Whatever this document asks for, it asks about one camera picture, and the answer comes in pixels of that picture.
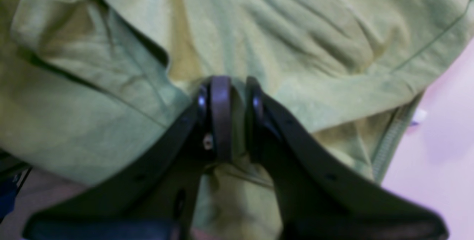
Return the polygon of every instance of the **wrinkled fabric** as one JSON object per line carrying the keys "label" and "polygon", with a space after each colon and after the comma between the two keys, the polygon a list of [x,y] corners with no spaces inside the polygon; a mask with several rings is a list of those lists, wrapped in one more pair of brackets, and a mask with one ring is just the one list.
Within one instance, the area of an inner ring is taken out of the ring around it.
{"label": "wrinkled fabric", "polygon": [[203,176],[193,226],[281,229],[242,141],[253,75],[341,162],[381,181],[420,94],[471,39],[471,0],[0,0],[0,146],[97,184],[140,156],[210,75],[232,77],[237,159]]}

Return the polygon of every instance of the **screw hole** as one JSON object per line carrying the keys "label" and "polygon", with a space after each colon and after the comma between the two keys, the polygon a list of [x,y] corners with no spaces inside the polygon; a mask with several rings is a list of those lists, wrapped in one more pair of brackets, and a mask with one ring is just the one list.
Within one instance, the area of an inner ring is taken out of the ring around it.
{"label": "screw hole", "polygon": [[328,179],[329,181],[337,181],[337,175],[328,173],[325,175],[325,178]]}
{"label": "screw hole", "polygon": [[147,179],[147,176],[145,174],[137,174],[135,175],[135,177],[133,177],[133,180],[136,182],[144,181],[145,179]]}
{"label": "screw hole", "polygon": [[181,188],[176,194],[176,199],[174,200],[173,218],[178,219],[179,217],[181,217],[181,215],[183,214],[185,202],[186,202],[186,191]]}

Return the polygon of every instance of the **hole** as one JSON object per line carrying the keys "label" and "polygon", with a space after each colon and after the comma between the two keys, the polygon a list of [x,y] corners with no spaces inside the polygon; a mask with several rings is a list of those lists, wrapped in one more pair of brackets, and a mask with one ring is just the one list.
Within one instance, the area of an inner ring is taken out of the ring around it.
{"label": "hole", "polygon": [[326,174],[324,177],[328,179],[329,181],[337,181],[337,175],[335,174],[329,173],[329,174]]}
{"label": "hole", "polygon": [[135,177],[133,177],[133,180],[134,181],[144,181],[145,179],[147,179],[147,176],[145,174],[137,174],[135,175]]}
{"label": "hole", "polygon": [[174,200],[173,208],[173,218],[178,219],[183,214],[184,203],[186,202],[186,191],[180,189],[176,194],[176,199]]}

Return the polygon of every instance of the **pink surface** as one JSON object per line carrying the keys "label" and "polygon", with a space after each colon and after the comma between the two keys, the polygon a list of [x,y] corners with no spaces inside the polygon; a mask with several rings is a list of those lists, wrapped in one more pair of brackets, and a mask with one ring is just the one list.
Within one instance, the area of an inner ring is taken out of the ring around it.
{"label": "pink surface", "polygon": [[474,41],[425,93],[383,187],[437,211],[449,240],[474,240]]}

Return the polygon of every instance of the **blue object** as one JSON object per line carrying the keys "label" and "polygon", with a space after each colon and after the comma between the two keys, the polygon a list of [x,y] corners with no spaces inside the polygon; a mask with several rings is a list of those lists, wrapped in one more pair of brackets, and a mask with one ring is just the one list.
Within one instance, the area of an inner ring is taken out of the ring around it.
{"label": "blue object", "polygon": [[16,196],[17,185],[14,183],[13,177],[0,183],[0,219],[13,211]]}

